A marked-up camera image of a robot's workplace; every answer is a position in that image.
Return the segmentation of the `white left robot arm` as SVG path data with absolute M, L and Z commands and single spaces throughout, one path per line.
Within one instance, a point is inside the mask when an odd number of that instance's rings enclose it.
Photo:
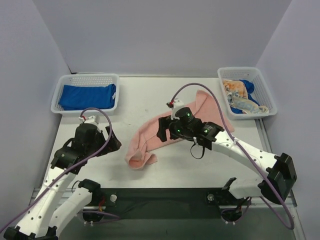
M 59 204 L 69 184 L 89 159 L 118 151 L 121 142 L 112 125 L 102 130 L 99 118 L 81 117 L 74 137 L 58 149 L 47 176 L 34 201 L 15 226 L 4 232 L 6 240 L 57 240 L 68 223 L 88 204 L 99 204 L 105 197 L 101 185 L 93 180 L 79 182 L 74 193 Z

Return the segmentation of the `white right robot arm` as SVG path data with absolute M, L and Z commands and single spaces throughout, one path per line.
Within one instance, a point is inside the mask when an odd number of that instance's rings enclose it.
M 196 118 L 189 107 L 177 110 L 175 116 L 160 117 L 156 136 L 162 142 L 177 139 L 192 142 L 194 146 L 224 154 L 256 172 L 255 179 L 232 178 L 227 182 L 225 189 L 236 199 L 264 197 L 280 205 L 297 181 L 291 156 L 263 151 L 232 137 L 222 126 Z

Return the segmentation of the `pink towel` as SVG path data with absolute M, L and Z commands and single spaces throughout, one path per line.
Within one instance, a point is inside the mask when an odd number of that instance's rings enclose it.
M 213 122 L 221 127 L 223 126 L 218 110 L 218 103 L 209 93 L 198 90 L 195 95 L 195 100 L 186 106 L 190 108 L 196 118 L 201 119 L 203 122 Z M 176 140 L 168 139 L 166 142 L 162 142 L 157 137 L 159 118 L 167 117 L 171 115 L 171 113 L 172 111 L 169 110 L 151 118 L 133 135 L 125 155 L 125 161 L 131 169 L 139 170 L 146 164 L 150 165 L 157 162 L 157 155 L 152 153 L 153 150 L 181 141 L 179 138 Z

